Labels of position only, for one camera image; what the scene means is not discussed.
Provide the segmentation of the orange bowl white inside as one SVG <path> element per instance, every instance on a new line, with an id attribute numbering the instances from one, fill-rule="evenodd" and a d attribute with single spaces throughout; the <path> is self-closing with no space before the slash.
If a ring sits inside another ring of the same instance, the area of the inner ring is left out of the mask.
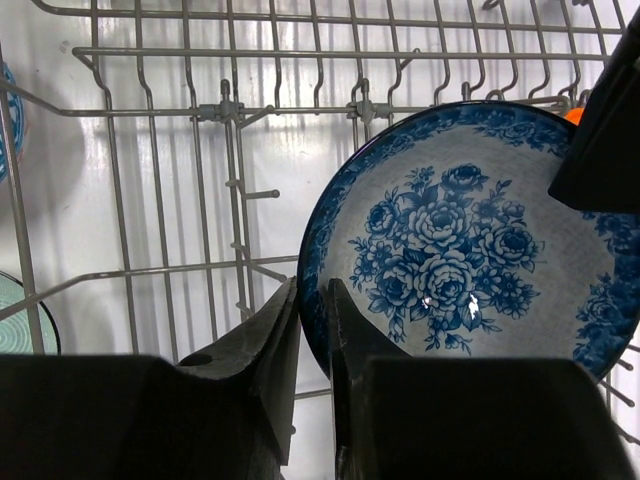
<path id="1" fill-rule="evenodd" d="M 584 113 L 583 107 L 572 108 L 566 113 L 564 118 L 574 125 L 579 125 L 581 122 L 583 113 Z"/>

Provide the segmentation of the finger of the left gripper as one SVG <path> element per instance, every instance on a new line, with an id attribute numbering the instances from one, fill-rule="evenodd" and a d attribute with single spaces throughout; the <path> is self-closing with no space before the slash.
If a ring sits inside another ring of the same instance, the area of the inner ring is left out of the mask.
<path id="1" fill-rule="evenodd" d="M 548 194 L 581 211 L 639 211 L 639 15 L 591 91 Z"/>

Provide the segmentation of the blue floral bowl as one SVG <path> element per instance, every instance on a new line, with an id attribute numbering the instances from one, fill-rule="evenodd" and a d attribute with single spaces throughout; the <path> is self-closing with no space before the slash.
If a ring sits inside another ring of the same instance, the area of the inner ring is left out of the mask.
<path id="1" fill-rule="evenodd" d="M 639 323 L 639 219 L 548 194 L 575 131 L 530 105 L 458 102 L 358 150 L 300 248 L 300 318 L 320 368 L 337 278 L 410 355 L 566 358 L 605 377 Z"/>

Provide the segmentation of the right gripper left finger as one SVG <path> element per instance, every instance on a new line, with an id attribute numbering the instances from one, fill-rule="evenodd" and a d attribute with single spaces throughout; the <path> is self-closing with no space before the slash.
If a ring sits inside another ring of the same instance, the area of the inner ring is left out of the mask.
<path id="1" fill-rule="evenodd" d="M 300 325 L 294 279 L 177 364 L 5 355 L 5 479 L 276 479 L 288 462 Z"/>

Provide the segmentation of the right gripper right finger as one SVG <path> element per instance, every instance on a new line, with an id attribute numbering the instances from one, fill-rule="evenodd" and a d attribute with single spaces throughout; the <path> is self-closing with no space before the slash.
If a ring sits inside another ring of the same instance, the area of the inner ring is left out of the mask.
<path id="1" fill-rule="evenodd" d="M 340 479 L 631 479 L 591 375 L 561 359 L 414 358 L 339 279 L 327 303 Z"/>

